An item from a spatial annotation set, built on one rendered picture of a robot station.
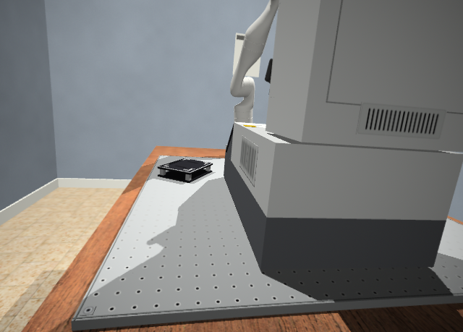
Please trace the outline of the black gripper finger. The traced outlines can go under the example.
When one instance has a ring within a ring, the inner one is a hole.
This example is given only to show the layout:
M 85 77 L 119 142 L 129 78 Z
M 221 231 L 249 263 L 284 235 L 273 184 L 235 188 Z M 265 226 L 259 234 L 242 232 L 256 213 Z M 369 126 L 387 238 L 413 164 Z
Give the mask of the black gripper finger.
M 268 63 L 268 68 L 267 68 L 267 72 L 266 72 L 266 77 L 265 77 L 265 81 L 266 81 L 266 82 L 269 82 L 269 83 L 271 83 L 272 62 L 273 62 L 273 59 L 270 59 L 270 61 L 269 61 L 269 63 Z

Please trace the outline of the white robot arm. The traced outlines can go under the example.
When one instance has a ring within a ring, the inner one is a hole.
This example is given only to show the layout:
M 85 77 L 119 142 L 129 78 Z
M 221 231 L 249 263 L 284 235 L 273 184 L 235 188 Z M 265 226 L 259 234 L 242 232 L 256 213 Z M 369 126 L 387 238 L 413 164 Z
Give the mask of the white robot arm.
M 245 33 L 239 61 L 230 85 L 232 96 L 244 97 L 241 103 L 234 106 L 234 122 L 252 123 L 255 82 L 253 78 L 245 77 L 245 75 L 263 54 L 278 5 L 279 0 L 270 0 L 265 11 Z

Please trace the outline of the black rectangular frame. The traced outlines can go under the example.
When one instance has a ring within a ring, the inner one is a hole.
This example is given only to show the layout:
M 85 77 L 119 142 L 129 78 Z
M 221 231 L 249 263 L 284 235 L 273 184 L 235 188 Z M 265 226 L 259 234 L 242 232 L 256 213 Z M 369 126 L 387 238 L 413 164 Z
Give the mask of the black rectangular frame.
M 210 162 L 183 158 L 158 166 L 158 176 L 190 183 L 211 173 L 212 165 Z

